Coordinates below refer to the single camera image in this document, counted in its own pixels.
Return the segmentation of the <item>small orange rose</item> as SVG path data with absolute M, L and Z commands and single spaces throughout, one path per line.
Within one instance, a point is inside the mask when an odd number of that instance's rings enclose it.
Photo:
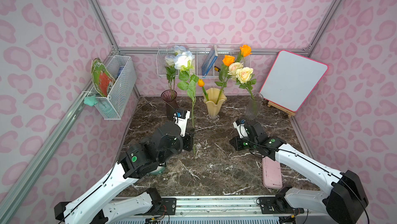
M 202 88 L 202 91 L 203 91 L 203 95 L 204 95 L 204 97 L 205 97 L 205 100 L 206 100 L 206 101 L 209 101 L 209 96 L 208 96 L 208 93 L 207 93 L 207 91 L 206 91 L 206 89 L 205 89 L 205 82 L 204 82 L 202 79 L 199 79 L 198 82 L 197 82 L 197 84 L 198 84 L 199 87 Z

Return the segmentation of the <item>white rose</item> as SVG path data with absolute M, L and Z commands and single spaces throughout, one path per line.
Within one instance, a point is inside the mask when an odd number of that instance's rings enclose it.
M 173 50 L 174 50 L 175 55 L 179 55 L 179 54 L 182 54 L 183 52 L 187 51 L 187 49 L 184 46 L 178 46 L 178 45 L 175 45 L 173 47 Z
M 175 68 L 174 58 L 175 56 L 173 55 L 165 56 L 166 78 L 168 80 L 170 90 L 175 90 L 175 79 L 176 79 L 177 69 Z
M 198 76 L 195 74 L 194 69 L 194 58 L 195 55 L 190 51 L 184 51 L 174 58 L 174 68 L 179 71 L 178 78 L 180 80 L 177 86 L 179 89 L 186 91 L 187 96 L 191 99 L 189 118 L 193 129 L 195 129 L 194 106 L 196 103 L 196 85 L 198 82 Z

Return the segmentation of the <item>cream rose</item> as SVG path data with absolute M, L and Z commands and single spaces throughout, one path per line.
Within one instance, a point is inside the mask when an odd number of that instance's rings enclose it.
M 242 69 L 244 67 L 243 63 L 235 62 L 228 67 L 228 76 L 229 78 L 235 80 L 237 78 L 237 70 Z
M 244 67 L 236 70 L 236 84 L 239 85 L 239 88 L 246 89 L 250 93 L 251 99 L 254 99 L 253 86 L 256 84 L 256 79 L 253 77 L 253 68 Z

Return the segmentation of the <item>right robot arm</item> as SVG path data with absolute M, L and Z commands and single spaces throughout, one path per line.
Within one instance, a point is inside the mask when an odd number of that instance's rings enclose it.
M 306 156 L 285 140 L 268 136 L 257 121 L 238 119 L 233 127 L 238 131 L 238 136 L 230 140 L 235 150 L 257 150 L 262 157 L 290 167 L 319 188 L 282 188 L 282 197 L 290 207 L 327 214 L 338 224 L 355 224 L 368 213 L 368 197 L 358 174 L 341 172 Z

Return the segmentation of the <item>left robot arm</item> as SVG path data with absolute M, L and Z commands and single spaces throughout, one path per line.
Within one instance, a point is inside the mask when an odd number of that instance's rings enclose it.
M 189 119 L 190 111 L 175 110 L 172 121 L 121 153 L 110 171 L 89 190 L 71 202 L 58 203 L 55 219 L 60 224 L 112 224 L 131 215 L 160 210 L 162 198 L 155 188 L 129 200 L 112 200 L 147 174 L 162 173 L 171 157 L 192 151 L 194 129 L 186 130 Z

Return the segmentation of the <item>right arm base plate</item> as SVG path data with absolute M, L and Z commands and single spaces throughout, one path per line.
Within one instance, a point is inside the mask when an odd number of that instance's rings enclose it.
M 294 214 L 294 209 L 283 197 L 259 197 L 256 200 L 262 214 Z

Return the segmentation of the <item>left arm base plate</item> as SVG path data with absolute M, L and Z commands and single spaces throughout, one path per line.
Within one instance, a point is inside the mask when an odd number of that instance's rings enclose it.
M 176 198 L 162 198 L 161 203 L 154 205 L 146 215 L 162 215 L 166 212 L 166 215 L 175 215 L 176 213 L 176 206 L 177 206 L 177 199 Z

